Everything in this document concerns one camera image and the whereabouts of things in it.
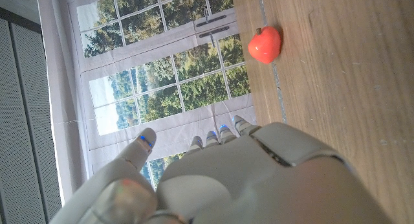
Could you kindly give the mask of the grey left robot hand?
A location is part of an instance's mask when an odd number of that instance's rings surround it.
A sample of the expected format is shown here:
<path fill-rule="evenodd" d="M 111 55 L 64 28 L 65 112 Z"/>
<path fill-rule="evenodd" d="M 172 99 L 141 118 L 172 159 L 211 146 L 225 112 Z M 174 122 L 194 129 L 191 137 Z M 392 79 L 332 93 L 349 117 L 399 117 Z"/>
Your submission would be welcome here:
<path fill-rule="evenodd" d="M 157 187 L 141 174 L 156 134 L 144 129 L 86 181 L 54 223 L 390 223 L 332 147 L 289 125 L 235 116 L 194 137 Z"/>

